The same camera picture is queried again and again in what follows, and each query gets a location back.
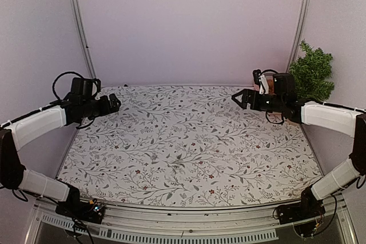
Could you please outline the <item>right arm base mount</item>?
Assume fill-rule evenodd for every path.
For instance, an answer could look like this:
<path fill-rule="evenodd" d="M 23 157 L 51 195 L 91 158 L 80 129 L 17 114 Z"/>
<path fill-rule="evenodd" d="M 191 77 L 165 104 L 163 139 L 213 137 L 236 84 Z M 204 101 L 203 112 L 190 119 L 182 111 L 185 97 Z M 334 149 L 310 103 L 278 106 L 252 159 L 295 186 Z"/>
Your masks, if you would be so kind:
<path fill-rule="evenodd" d="M 292 223 L 295 233 L 302 238 L 313 237 L 324 222 L 325 207 L 322 201 L 297 202 L 279 205 L 273 218 L 281 225 Z"/>

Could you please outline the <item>small green christmas tree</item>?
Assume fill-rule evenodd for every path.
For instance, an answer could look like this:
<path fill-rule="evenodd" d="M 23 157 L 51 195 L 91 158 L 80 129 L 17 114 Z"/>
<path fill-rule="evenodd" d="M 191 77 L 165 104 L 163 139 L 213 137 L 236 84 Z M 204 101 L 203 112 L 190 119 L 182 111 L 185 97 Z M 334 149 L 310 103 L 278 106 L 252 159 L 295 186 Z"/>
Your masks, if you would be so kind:
<path fill-rule="evenodd" d="M 300 49 L 304 56 L 299 56 L 289 67 L 295 79 L 296 93 L 299 98 L 326 101 L 334 91 L 335 84 L 331 81 L 331 53 L 321 48 L 313 48 L 305 40 L 301 41 Z"/>

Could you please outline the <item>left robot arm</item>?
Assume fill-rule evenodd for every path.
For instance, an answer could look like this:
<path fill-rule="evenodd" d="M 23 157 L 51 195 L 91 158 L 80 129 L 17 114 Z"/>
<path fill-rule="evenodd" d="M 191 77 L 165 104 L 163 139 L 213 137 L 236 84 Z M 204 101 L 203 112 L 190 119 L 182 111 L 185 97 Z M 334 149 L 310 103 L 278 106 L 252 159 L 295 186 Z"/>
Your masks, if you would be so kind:
<path fill-rule="evenodd" d="M 74 76 L 70 91 L 61 98 L 52 84 L 55 101 L 28 114 L 1 124 L 1 188 L 27 191 L 32 194 L 63 202 L 63 209 L 73 218 L 85 213 L 79 190 L 44 174 L 27 169 L 21 164 L 18 152 L 37 138 L 71 124 L 83 129 L 82 122 L 104 117 L 119 111 L 121 101 L 115 94 L 99 96 L 101 81 Z"/>

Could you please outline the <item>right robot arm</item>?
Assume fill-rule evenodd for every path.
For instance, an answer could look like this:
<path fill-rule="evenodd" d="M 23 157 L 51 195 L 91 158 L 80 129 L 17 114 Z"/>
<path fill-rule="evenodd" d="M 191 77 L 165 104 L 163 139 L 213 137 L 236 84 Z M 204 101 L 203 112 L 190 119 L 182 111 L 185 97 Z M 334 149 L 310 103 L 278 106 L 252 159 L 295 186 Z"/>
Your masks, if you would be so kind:
<path fill-rule="evenodd" d="M 232 100 L 242 109 L 250 108 L 267 114 L 280 113 L 283 120 L 323 127 L 353 138 L 349 157 L 302 192 L 303 201 L 296 205 L 295 211 L 298 217 L 307 219 L 317 211 L 317 201 L 345 189 L 365 175 L 365 110 L 299 98 L 293 75 L 276 71 L 272 71 L 272 74 L 272 94 L 264 72 L 255 70 L 253 78 L 259 89 L 243 89 L 232 95 Z"/>

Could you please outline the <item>pink plastic basket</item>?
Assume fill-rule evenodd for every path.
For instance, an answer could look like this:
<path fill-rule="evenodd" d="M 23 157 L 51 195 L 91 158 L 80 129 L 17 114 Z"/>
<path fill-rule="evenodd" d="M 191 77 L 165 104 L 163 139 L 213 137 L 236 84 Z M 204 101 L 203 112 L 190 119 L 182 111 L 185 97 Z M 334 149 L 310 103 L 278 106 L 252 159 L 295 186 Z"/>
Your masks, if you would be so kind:
<path fill-rule="evenodd" d="M 260 94 L 269 94 L 274 95 L 274 82 L 272 77 L 267 77 L 265 75 L 262 75 L 259 78 L 259 83 L 257 84 L 255 81 L 253 81 L 253 87 L 256 91 L 258 91 Z"/>

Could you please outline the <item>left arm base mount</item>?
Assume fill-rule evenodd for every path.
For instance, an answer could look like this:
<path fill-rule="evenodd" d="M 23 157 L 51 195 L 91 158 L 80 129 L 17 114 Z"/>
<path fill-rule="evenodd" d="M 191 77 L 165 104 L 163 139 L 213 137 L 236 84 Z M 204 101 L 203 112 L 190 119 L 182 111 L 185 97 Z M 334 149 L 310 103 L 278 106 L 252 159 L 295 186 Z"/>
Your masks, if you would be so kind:
<path fill-rule="evenodd" d="M 105 204 L 96 199 L 88 202 L 80 200 L 59 202 L 55 212 L 80 221 L 101 224 L 105 215 Z"/>

